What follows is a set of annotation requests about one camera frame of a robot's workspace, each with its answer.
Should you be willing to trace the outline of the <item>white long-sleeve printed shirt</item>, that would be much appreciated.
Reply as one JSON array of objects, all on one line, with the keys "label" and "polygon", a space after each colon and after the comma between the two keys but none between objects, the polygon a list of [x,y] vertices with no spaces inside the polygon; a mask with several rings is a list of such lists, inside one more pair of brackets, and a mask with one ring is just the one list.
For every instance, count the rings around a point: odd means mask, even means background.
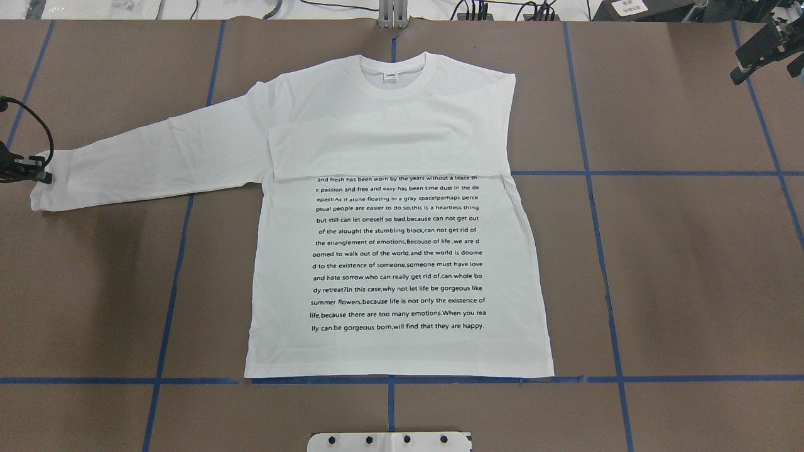
[{"label": "white long-sleeve printed shirt", "polygon": [[34,211],[263,189],[244,375],[553,377],[516,77],[351,55],[57,151]]}]

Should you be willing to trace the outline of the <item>aluminium frame post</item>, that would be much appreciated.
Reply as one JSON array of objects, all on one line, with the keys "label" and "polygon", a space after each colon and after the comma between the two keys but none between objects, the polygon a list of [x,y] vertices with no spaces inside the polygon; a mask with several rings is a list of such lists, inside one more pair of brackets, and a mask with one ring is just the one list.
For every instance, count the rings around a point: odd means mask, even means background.
[{"label": "aluminium frame post", "polygon": [[407,28],[409,22],[410,15],[408,14],[408,0],[379,0],[379,28]]}]

